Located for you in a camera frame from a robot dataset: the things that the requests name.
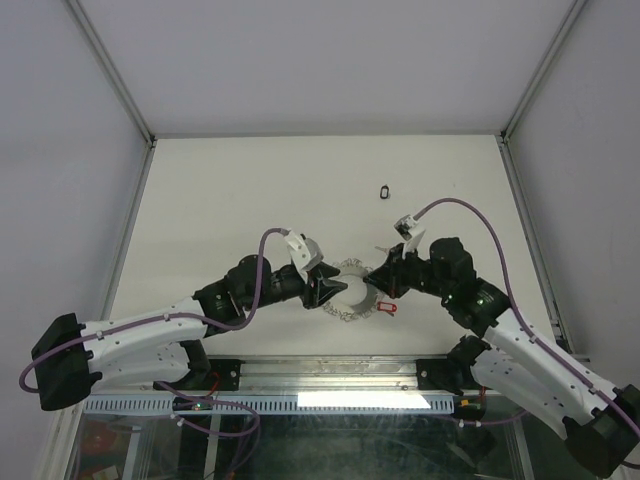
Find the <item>red key tag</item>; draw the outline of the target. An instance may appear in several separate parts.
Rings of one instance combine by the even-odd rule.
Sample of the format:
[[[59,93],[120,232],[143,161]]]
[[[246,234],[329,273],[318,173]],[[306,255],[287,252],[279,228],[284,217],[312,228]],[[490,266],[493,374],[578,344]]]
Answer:
[[[397,313],[398,307],[394,303],[381,301],[377,303],[376,309],[379,312],[384,312],[390,316],[394,316]]]

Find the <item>metal disc with key rings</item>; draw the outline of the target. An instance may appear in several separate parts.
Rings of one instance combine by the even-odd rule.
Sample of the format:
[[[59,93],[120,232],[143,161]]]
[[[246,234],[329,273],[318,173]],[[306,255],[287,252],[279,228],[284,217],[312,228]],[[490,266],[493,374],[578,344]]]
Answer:
[[[370,317],[380,299],[378,291],[364,282],[371,269],[357,258],[343,260],[335,267],[340,271],[336,280],[345,283],[347,289],[329,300],[322,307],[323,311],[343,322]]]

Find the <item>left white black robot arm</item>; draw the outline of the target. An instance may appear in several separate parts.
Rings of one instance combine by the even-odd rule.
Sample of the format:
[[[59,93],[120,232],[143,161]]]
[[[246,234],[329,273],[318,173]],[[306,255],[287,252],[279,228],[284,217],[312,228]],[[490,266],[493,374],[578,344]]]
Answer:
[[[128,319],[82,323],[57,317],[31,350],[36,393],[44,411],[62,410],[100,388],[164,382],[198,388],[209,377],[204,339],[238,330],[253,308],[298,299],[307,310],[347,289],[340,271],[319,262],[273,270],[256,255],[220,280],[159,311]]]

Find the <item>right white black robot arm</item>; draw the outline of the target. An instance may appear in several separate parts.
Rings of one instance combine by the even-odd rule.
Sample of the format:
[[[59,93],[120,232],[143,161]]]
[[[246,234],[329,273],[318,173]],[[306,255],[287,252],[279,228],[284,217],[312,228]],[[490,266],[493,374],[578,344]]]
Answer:
[[[639,390],[619,387],[539,333],[508,295],[476,273],[456,237],[429,257],[393,247],[365,283],[399,299],[429,294],[468,335],[447,355],[452,383],[494,390],[546,424],[591,474],[610,477],[639,445]]]

